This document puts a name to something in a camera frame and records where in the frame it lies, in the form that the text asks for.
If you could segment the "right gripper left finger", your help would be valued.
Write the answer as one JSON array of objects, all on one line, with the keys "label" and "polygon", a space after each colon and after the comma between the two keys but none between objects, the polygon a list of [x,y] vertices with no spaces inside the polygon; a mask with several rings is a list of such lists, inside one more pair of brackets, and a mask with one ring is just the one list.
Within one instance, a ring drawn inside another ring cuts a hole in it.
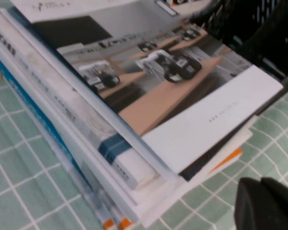
[{"label": "right gripper left finger", "polygon": [[238,230],[275,230],[278,207],[269,191],[257,180],[239,181],[234,220]]}]

